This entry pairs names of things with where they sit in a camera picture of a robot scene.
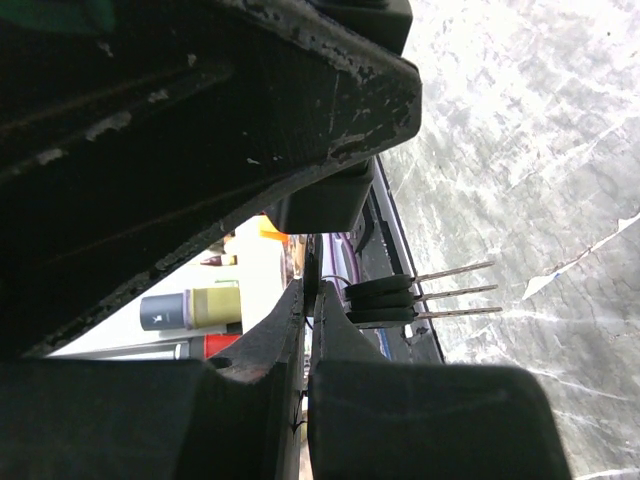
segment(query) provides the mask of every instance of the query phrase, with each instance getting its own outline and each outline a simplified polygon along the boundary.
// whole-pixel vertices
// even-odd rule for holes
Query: black plastic housing
[[[347,232],[362,211],[373,173],[367,160],[286,196],[265,213],[284,233]]]
[[[311,4],[362,37],[402,54],[413,21],[408,0],[311,0]],[[372,182],[373,162],[367,160],[279,200],[266,213],[284,233],[346,232],[355,225]]]

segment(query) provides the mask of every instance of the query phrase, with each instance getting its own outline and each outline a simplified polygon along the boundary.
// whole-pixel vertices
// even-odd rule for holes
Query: scratched floor
[[[449,362],[536,373],[576,478],[640,478],[640,10],[633,1],[412,0],[419,136],[384,155],[418,269],[495,259],[434,304]],[[593,253],[588,248],[599,246]],[[530,298],[529,280],[573,266]]]

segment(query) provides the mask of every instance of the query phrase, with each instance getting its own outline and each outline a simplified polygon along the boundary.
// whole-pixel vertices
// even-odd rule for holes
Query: chipped paint
[[[370,113],[371,113],[371,109],[370,108],[358,109],[358,110],[356,110],[356,114],[353,116],[351,121],[355,122],[360,117],[360,115],[365,116],[365,115],[369,115]]]
[[[169,92],[165,88],[149,94],[147,101],[149,103],[156,103],[161,100],[169,100]]]
[[[328,158],[337,160],[346,159],[354,150],[363,147],[362,142],[367,138],[369,133],[358,133],[356,135],[342,135],[340,138],[333,140],[329,145],[327,152]]]
[[[333,132],[333,121],[336,116],[336,99],[338,98],[339,86],[340,86],[340,74],[336,74],[336,83],[333,86],[333,100],[331,103],[331,113],[329,114],[329,133]]]
[[[49,162],[54,161],[57,158],[63,157],[67,152],[59,148],[52,148],[51,150],[44,151],[36,155],[36,159],[40,165],[46,165]]]
[[[107,42],[97,42],[98,48],[107,54],[107,57],[113,58],[113,52],[111,51],[111,45]]]
[[[373,42],[336,28],[328,19],[319,18],[319,13],[307,2],[292,0],[273,6],[260,0],[221,1],[258,19],[281,38],[304,50],[319,53],[333,67],[348,72],[359,84],[392,68],[406,71],[412,68],[402,60],[392,59],[391,54],[380,48],[371,48],[366,55],[357,53],[365,44],[373,46]]]
[[[129,112],[118,112],[104,120],[99,121],[86,132],[86,139],[94,142],[96,138],[107,130],[121,130],[131,123],[131,114]]]

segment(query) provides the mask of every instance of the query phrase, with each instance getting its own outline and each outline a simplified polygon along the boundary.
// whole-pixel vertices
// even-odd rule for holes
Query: white surface
[[[174,352],[147,352],[111,357],[109,360],[175,360],[175,354]]]
[[[261,237],[258,222],[259,217],[253,217],[236,228],[233,244],[238,256],[244,333],[273,310],[284,291],[281,267],[284,248],[277,240]]]

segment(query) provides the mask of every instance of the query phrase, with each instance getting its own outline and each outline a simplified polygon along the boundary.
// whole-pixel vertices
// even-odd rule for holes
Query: black rubber pad
[[[351,300],[351,310],[372,310],[375,308],[411,308],[415,296],[409,290],[400,290],[375,297],[357,297]]]
[[[409,290],[413,285],[413,278],[409,275],[392,275],[390,277],[369,280],[368,282],[349,285],[344,289],[345,298],[349,301],[354,298],[372,297],[385,293]]]
[[[380,308],[348,312],[347,317],[358,328],[389,328],[408,325],[413,322],[412,308]]]

